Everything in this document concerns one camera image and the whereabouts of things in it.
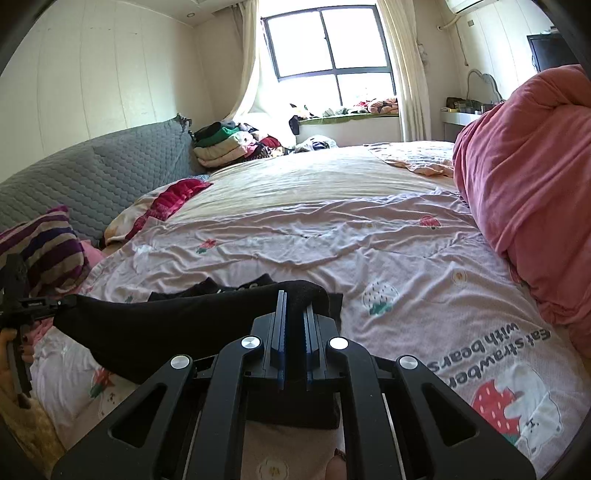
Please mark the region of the person's left hand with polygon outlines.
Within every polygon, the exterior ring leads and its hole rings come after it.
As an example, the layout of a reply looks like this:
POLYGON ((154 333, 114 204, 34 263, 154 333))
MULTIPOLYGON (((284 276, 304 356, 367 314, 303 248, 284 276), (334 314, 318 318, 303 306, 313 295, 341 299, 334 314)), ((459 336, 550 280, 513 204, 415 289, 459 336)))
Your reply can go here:
POLYGON ((30 365, 34 362, 32 331, 38 325, 38 322, 34 322, 25 326, 22 332, 7 328, 1 330, 1 392, 13 403, 17 402, 19 396, 14 380, 14 377, 18 379, 16 362, 20 359, 26 378, 30 380, 30 365))

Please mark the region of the person's right hand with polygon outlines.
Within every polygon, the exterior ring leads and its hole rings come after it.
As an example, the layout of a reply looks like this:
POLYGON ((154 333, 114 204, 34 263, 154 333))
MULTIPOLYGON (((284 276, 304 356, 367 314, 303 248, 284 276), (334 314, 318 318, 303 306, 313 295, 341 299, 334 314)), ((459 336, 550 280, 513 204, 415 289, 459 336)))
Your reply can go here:
POLYGON ((325 467, 325 480, 346 480, 346 454, 335 449, 334 456, 325 467))

